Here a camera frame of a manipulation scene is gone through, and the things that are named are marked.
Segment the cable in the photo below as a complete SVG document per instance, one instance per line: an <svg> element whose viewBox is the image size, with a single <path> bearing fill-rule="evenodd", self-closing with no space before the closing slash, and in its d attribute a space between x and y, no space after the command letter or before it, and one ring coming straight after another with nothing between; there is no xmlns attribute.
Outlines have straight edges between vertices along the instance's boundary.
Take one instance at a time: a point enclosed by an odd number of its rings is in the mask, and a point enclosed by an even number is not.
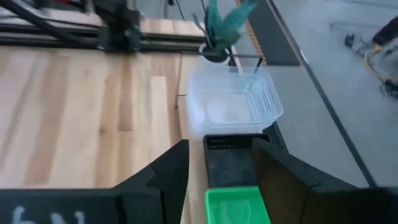
<svg viewBox="0 0 398 224"><path fill-rule="evenodd" d="M202 6L202 8L203 8L203 12L206 14L205 3L203 2L203 0L200 0L200 1L201 1L201 6Z"/></svg>
<svg viewBox="0 0 398 224"><path fill-rule="evenodd" d="M27 9L24 9L22 6L18 5L14 1L11 0L1 0L0 6L4 7L5 9L13 12L14 14L18 15L21 19L30 22L31 24L37 26L38 28L46 31L49 35L69 44L79 44L79 45L87 45L93 46L96 45L96 42L90 42L83 38L71 35L61 29L54 27L53 25L45 22L40 17L36 16L35 14L29 12Z"/></svg>
<svg viewBox="0 0 398 224"><path fill-rule="evenodd" d="M378 79L380 79L383 83L390 81L392 83L395 83L395 80L392 76L390 76L389 74L380 74L379 72L375 71L375 69L373 68L373 66L369 63L369 58L372 57L374 54L380 52L382 50L380 45L375 45L375 47L373 49L369 49L366 51L365 56L363 58L363 63L366 67L366 69L371 72L375 77L377 77Z"/></svg>
<svg viewBox="0 0 398 224"><path fill-rule="evenodd" d="M93 25L93 24L82 24L82 23L78 23L78 22L61 21L58 19L47 19L47 18L43 18L40 16L38 16L38 18L40 18L44 21L47 21L47 22L55 22L55 23L59 23L59 24L87 27L87 28L93 28L93 29L101 28L100 26ZM2 19L20 19L20 17L17 15L0 16L0 20L2 20Z"/></svg>
<svg viewBox="0 0 398 224"><path fill-rule="evenodd" d="M177 7L178 7L178 10L180 11L182 19L185 20L184 15L182 14L182 11L181 11L180 3L178 2L178 0L175 0L175 2L177 3Z"/></svg>

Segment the concrete floor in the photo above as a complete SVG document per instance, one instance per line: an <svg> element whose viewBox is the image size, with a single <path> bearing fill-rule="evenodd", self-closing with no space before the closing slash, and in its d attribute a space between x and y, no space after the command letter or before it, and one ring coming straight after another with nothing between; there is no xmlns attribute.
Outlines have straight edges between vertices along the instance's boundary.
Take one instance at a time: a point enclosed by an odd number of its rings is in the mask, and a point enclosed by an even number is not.
<svg viewBox="0 0 398 224"><path fill-rule="evenodd" d="M384 98L380 83L363 66L362 58L343 45L345 31L330 29L332 22L358 22L376 27L343 26L370 39L398 14L394 0L274 0L303 56L318 78L343 127L351 138L377 185L398 185L398 101ZM219 1L221 15L233 7L233 0ZM199 0L181 0L183 15L203 17ZM149 17L163 17L163 2L137 1L137 8ZM181 19L177 6L168 11L171 19ZM238 53L254 54L249 37L236 45ZM384 65L398 68L398 55ZM244 65L253 65L244 61ZM284 114L278 120L289 152L303 161L358 187L368 186L324 102L303 67L270 67Z"/></svg>

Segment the green container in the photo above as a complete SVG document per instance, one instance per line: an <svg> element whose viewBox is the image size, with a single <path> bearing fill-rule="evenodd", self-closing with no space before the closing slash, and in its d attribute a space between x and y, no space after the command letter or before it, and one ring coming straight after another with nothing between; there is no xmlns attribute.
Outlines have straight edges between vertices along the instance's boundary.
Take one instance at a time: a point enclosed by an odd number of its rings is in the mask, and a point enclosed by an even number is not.
<svg viewBox="0 0 398 224"><path fill-rule="evenodd" d="M271 224L258 187L207 190L205 210L207 224Z"/></svg>

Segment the black holder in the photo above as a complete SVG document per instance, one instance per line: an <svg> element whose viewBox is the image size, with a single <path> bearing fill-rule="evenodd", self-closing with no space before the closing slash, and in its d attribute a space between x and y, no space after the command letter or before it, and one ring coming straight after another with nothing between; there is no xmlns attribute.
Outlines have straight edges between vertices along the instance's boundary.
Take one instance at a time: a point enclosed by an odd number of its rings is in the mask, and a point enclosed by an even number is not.
<svg viewBox="0 0 398 224"><path fill-rule="evenodd" d="M267 134L209 134L203 139L209 187L257 185L251 144Z"/></svg>

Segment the wooden surface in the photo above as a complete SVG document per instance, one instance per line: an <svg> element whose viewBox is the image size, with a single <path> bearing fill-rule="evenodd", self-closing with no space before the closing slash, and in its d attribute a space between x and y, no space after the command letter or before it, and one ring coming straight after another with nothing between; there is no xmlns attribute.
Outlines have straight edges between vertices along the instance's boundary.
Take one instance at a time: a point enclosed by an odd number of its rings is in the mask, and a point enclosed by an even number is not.
<svg viewBox="0 0 398 224"><path fill-rule="evenodd" d="M201 35L191 22L162 19L144 19L142 30ZM112 187L134 175L189 138L177 93L197 59L0 47L0 188ZM203 144L190 141L182 223L205 222L206 189Z"/></svg>

